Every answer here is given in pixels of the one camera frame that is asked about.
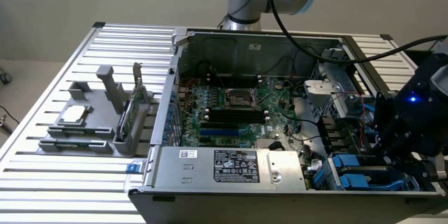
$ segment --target metal bracket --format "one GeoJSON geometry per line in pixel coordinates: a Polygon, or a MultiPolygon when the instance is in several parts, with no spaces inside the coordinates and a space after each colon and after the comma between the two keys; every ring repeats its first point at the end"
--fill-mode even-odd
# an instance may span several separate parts
{"type": "Polygon", "coordinates": [[[171,41],[174,47],[179,47],[188,41],[188,29],[187,28],[176,28],[174,31],[174,35],[171,36],[171,41]]]}
{"type": "Polygon", "coordinates": [[[308,80],[304,83],[308,98],[315,107],[324,107],[332,93],[340,93],[339,85],[320,80],[308,80]]]}
{"type": "Polygon", "coordinates": [[[434,167],[436,168],[438,180],[446,180],[448,178],[448,175],[443,154],[440,153],[436,157],[428,157],[428,160],[432,162],[434,167]]]}

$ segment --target blue latch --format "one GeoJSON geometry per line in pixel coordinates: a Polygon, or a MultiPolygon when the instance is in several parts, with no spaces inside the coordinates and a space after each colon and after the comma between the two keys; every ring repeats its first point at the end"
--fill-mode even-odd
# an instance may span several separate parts
{"type": "Polygon", "coordinates": [[[334,158],[335,167],[359,166],[358,158],[352,154],[339,154],[334,158]]]}
{"type": "Polygon", "coordinates": [[[128,166],[126,167],[127,174],[139,174],[140,167],[140,164],[128,164],[128,166]]]}
{"type": "Polygon", "coordinates": [[[398,191],[404,184],[398,180],[388,185],[370,185],[363,174],[346,174],[340,180],[342,186],[348,190],[398,191]]]}

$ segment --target wire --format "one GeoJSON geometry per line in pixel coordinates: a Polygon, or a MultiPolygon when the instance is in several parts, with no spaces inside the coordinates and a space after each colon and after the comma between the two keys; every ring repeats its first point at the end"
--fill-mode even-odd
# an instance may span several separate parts
{"type": "Polygon", "coordinates": [[[430,47],[428,51],[431,51],[431,50],[434,49],[434,47],[436,46],[436,44],[438,44],[439,42],[442,42],[442,41],[440,41],[440,40],[436,40],[436,41],[434,42],[434,44],[432,44],[432,46],[430,47]]]}
{"type": "Polygon", "coordinates": [[[314,158],[312,156],[314,155],[316,155],[318,156],[318,158],[320,158],[323,161],[326,161],[326,157],[323,156],[323,155],[320,155],[318,152],[315,152],[315,151],[311,151],[310,152],[310,156],[311,156],[311,158],[314,158]]]}
{"type": "Polygon", "coordinates": [[[232,13],[228,13],[228,14],[224,16],[224,18],[223,18],[222,22],[218,24],[216,28],[220,28],[220,25],[223,24],[223,22],[224,22],[226,20],[228,20],[231,16],[234,16],[236,13],[240,12],[240,11],[246,8],[246,6],[251,3],[251,1],[252,1],[252,0],[247,0],[247,2],[242,5],[242,7],[240,7],[239,9],[236,9],[236,11],[234,11],[232,13]]]}
{"type": "Polygon", "coordinates": [[[208,59],[204,59],[204,60],[200,60],[198,63],[196,63],[196,67],[195,67],[195,74],[194,74],[194,77],[199,77],[198,76],[198,72],[199,72],[199,67],[202,66],[202,64],[208,64],[208,66],[211,67],[212,66],[212,63],[208,59]]]}
{"type": "Polygon", "coordinates": [[[288,40],[291,41],[291,43],[299,48],[299,50],[302,50],[308,56],[311,56],[312,58],[315,58],[316,60],[320,60],[323,62],[328,62],[328,63],[336,63],[336,64],[354,64],[354,63],[364,63],[364,62],[368,62],[368,61],[372,61],[372,60],[379,60],[387,56],[391,56],[394,54],[396,54],[398,52],[402,52],[407,49],[410,49],[411,47],[416,46],[416,45],[420,45],[423,43],[427,43],[430,41],[435,41],[435,40],[442,40],[444,38],[447,38],[448,35],[440,35],[440,36],[432,36],[432,37],[427,37],[427,38],[423,38],[423,39],[419,39],[419,40],[415,40],[414,42],[403,45],[402,47],[398,47],[395,49],[392,49],[391,51],[388,52],[384,52],[379,55],[375,55],[372,57],[368,57],[366,59],[356,59],[356,60],[335,60],[335,59],[327,59],[322,56],[319,56],[318,54],[310,52],[298,42],[296,40],[294,39],[291,33],[288,32],[282,20],[280,20],[280,17],[279,17],[279,12],[278,12],[278,9],[275,7],[275,3],[274,3],[274,0],[270,0],[270,5],[271,5],[271,9],[272,9],[272,13],[274,13],[274,17],[275,17],[275,20],[279,24],[279,27],[282,29],[282,32],[284,33],[286,37],[288,38],[288,40]]]}
{"type": "MultiPolygon", "coordinates": [[[[366,117],[366,114],[367,114],[367,111],[366,111],[366,103],[364,103],[364,97],[356,92],[356,91],[346,91],[343,92],[342,94],[339,94],[334,99],[332,101],[335,101],[340,96],[343,96],[344,94],[347,93],[354,93],[356,94],[360,98],[362,98],[362,104],[363,104],[363,115],[362,115],[362,122],[364,121],[364,117],[366,117]]],[[[330,111],[330,108],[331,108],[331,105],[328,105],[328,108],[327,108],[327,111],[326,111],[326,114],[328,113],[330,111]]],[[[360,128],[359,128],[359,139],[360,139],[360,145],[362,147],[364,146],[364,125],[360,123],[360,128]]]]}
{"type": "MultiPolygon", "coordinates": [[[[311,50],[315,51],[315,53],[318,53],[316,49],[312,46],[303,46],[303,48],[310,48],[311,50]]],[[[292,70],[291,70],[291,75],[296,75],[296,56],[298,53],[300,52],[300,50],[296,51],[296,53],[294,54],[294,58],[292,58],[292,70]]]]}
{"type": "Polygon", "coordinates": [[[282,107],[280,107],[280,101],[282,101],[282,98],[283,98],[283,96],[286,95],[287,91],[288,91],[288,89],[282,93],[280,98],[279,98],[279,104],[278,104],[278,106],[279,106],[279,110],[280,110],[282,115],[283,115],[287,119],[290,119],[290,120],[299,121],[299,122],[310,122],[310,123],[312,123],[314,125],[318,126],[318,123],[315,123],[314,121],[307,120],[307,119],[296,119],[296,118],[292,118],[292,117],[290,117],[288,115],[286,115],[286,113],[283,112],[283,109],[282,109],[282,107]]]}
{"type": "Polygon", "coordinates": [[[315,138],[319,138],[320,136],[314,136],[314,137],[310,137],[310,138],[307,138],[307,139],[300,139],[300,141],[308,141],[308,140],[311,140],[311,139],[315,139],[315,138]]]}
{"type": "Polygon", "coordinates": [[[302,124],[298,123],[296,127],[292,128],[292,131],[291,131],[291,133],[290,133],[290,136],[291,136],[295,140],[298,140],[298,139],[295,138],[295,131],[296,131],[296,129],[298,129],[300,126],[302,126],[302,124]]]}
{"type": "Polygon", "coordinates": [[[11,119],[14,119],[15,122],[16,122],[18,124],[20,124],[19,120],[11,115],[11,113],[10,113],[10,111],[7,110],[7,108],[3,107],[3,106],[0,106],[0,108],[4,109],[4,111],[7,112],[7,114],[8,114],[8,116],[11,117],[11,119]]]}
{"type": "Polygon", "coordinates": [[[278,63],[266,71],[262,73],[262,75],[264,76],[267,73],[270,73],[275,68],[276,66],[279,66],[279,64],[282,63],[282,61],[286,59],[286,58],[290,58],[291,62],[292,62],[292,65],[295,65],[294,63],[294,60],[292,60],[292,57],[290,55],[284,55],[280,60],[278,61],[278,63]]]}

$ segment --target aluminum workbench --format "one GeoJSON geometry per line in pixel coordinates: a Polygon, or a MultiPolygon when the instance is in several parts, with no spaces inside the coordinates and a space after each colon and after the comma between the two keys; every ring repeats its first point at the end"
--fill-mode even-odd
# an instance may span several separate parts
{"type": "MultiPolygon", "coordinates": [[[[106,24],[92,28],[62,71],[0,150],[0,222],[144,223],[123,192],[130,158],[35,155],[38,142],[71,95],[72,81],[104,89],[95,72],[112,65],[114,78],[134,88],[132,65],[143,63],[143,81],[155,93],[138,155],[148,152],[158,99],[172,57],[175,28],[106,24]]],[[[350,34],[367,56],[398,47],[379,35],[350,34]]],[[[416,65],[404,53],[372,62],[386,84],[399,90],[416,65]]]]}

